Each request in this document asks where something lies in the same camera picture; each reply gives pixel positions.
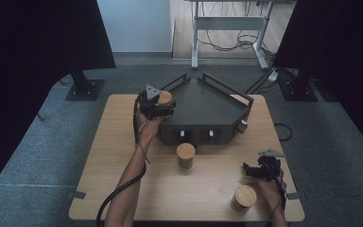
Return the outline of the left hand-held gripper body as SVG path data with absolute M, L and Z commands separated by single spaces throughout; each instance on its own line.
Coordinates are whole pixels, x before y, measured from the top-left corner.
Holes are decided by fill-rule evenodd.
M 154 119 L 159 117 L 157 111 L 160 109 L 158 106 L 159 94 L 162 90 L 154 88 L 153 86 L 147 84 L 146 87 L 139 93 L 136 98 L 136 106 L 138 110 L 147 118 Z

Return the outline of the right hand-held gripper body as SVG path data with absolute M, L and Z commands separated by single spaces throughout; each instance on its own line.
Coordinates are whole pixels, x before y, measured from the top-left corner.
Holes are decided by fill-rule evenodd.
M 281 161 L 279 157 L 284 157 L 283 153 L 274 149 L 268 149 L 259 152 L 258 164 L 260 165 L 259 177 L 272 180 L 282 173 Z

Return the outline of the glass jar with pale beans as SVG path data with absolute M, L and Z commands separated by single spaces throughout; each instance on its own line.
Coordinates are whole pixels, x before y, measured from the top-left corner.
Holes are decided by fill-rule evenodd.
M 158 106 L 160 108 L 172 109 L 173 106 L 171 104 L 171 101 L 172 101 L 172 94 L 168 91 L 161 91 L 161 93 L 159 94 Z

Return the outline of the glass jar with dark contents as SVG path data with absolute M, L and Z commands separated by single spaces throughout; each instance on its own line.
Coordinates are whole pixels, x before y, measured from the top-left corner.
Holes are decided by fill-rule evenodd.
M 236 212 L 247 212 L 257 201 L 257 195 L 254 189 L 248 185 L 239 185 L 232 197 L 231 207 Z

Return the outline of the black corner shelf rack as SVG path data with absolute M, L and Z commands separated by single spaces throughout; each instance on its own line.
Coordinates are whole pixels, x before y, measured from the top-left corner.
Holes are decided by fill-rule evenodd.
M 176 107 L 164 120 L 159 137 L 164 144 L 225 145 L 243 133 L 254 99 L 203 73 L 169 90 Z

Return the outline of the glass jar with green contents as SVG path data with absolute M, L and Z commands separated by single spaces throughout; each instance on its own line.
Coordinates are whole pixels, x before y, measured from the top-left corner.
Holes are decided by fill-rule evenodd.
M 181 168 L 189 169 L 193 165 L 196 154 L 195 147 L 190 143 L 182 143 L 177 147 L 178 165 Z

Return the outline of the person's right hand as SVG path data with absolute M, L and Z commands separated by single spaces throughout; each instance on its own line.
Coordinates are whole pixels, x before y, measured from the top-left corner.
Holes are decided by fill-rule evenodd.
M 262 179 L 256 179 L 256 183 L 259 187 L 260 193 L 264 197 L 265 202 L 271 210 L 280 208 L 282 206 L 282 198 L 276 182 L 267 182 Z

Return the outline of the person's left hand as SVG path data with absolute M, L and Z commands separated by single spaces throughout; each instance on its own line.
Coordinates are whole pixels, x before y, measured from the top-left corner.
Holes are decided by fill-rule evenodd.
M 147 119 L 140 111 L 136 114 L 138 123 L 139 144 L 146 147 L 153 138 L 156 137 L 160 124 L 164 121 L 164 117 L 155 119 Z

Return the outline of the black stand base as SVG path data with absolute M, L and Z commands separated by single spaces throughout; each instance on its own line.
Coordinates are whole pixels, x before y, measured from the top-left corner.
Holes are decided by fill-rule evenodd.
M 74 81 L 66 101 L 96 101 L 104 85 L 103 79 L 87 79 L 82 71 L 71 73 Z
M 318 99 L 309 85 L 309 77 L 296 68 L 280 68 L 278 84 L 286 101 L 313 101 Z

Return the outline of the white desk frame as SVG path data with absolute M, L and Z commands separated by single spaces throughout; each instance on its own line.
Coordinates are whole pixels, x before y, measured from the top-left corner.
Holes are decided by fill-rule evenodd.
M 191 68 L 197 69 L 199 66 L 199 31 L 256 31 L 257 36 L 255 41 L 251 43 L 251 48 L 255 54 L 260 67 L 263 70 L 268 70 L 270 59 L 267 57 L 265 45 L 263 44 L 264 37 L 267 33 L 268 23 L 271 19 L 274 4 L 282 6 L 290 6 L 294 9 L 293 4 L 296 0 L 184 0 L 192 4 L 192 28 L 193 42 L 191 47 Z M 241 2 L 248 4 L 254 2 L 256 5 L 262 6 L 267 4 L 267 10 L 264 15 L 259 16 L 205 16 L 199 14 L 203 11 L 204 3 L 223 3 L 223 2 Z

